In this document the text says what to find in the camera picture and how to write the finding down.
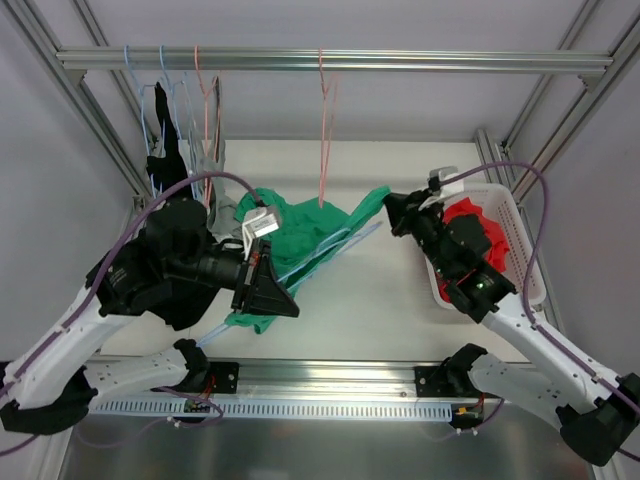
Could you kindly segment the green tank top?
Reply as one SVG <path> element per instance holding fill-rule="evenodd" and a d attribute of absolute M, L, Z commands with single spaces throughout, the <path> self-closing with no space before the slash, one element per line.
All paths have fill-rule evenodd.
<path fill-rule="evenodd" d="M 277 279 L 294 296 L 300 286 L 313 276 L 321 265 L 333 260 L 336 256 L 335 251 L 327 252 L 287 280 L 281 280 L 280 277 L 307 258 L 330 235 L 346 228 L 346 233 L 337 236 L 339 240 L 347 234 L 363 229 L 380 213 L 383 199 L 391 193 L 391 189 L 381 186 L 371 190 L 350 213 L 328 201 L 320 208 L 316 198 L 290 204 L 272 189 L 259 188 L 257 193 L 266 205 L 275 206 L 280 213 L 281 227 L 266 235 L 265 239 L 271 242 L 271 259 Z"/>

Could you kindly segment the pink plastic hanger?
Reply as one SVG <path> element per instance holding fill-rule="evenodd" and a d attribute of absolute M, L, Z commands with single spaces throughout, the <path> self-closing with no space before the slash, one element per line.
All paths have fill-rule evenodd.
<path fill-rule="evenodd" d="M 321 145 L 320 145 L 320 175 L 318 185 L 318 205 L 324 207 L 326 184 L 328 179 L 329 161 L 331 156 L 332 136 L 335 125 L 335 108 L 339 87 L 338 77 L 330 73 L 325 74 L 324 50 L 318 49 L 318 70 L 322 94 L 321 116 Z"/>

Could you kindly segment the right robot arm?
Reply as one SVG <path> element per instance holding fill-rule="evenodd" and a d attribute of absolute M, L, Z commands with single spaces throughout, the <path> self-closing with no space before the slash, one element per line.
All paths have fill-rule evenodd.
<path fill-rule="evenodd" d="M 411 236 L 439 273 L 451 304 L 525 356 L 534 370 L 504 364 L 467 344 L 443 366 L 448 388 L 500 397 L 559 431 L 583 460 L 605 466 L 639 426 L 639 377 L 602 365 L 528 306 L 522 293 L 488 261 L 493 241 L 486 219 L 470 212 L 446 219 L 424 191 L 384 199 L 391 232 Z"/>

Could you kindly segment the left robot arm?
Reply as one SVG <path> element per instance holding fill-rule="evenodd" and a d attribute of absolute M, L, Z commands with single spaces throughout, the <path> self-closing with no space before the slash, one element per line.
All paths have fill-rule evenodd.
<path fill-rule="evenodd" d="M 5 430 L 53 435 L 119 396 L 163 387 L 179 392 L 203 388 L 210 363 L 193 339 L 179 339 L 147 357 L 88 365 L 111 336 L 144 313 L 185 330 L 226 289 L 233 294 L 236 313 L 298 316 L 298 305 L 276 278 L 270 243 L 254 240 L 249 250 L 236 240 L 218 243 L 206 223 L 201 203 L 170 200 L 149 214 L 138 234 L 126 234 L 103 257 L 66 316 L 5 366 Z"/>

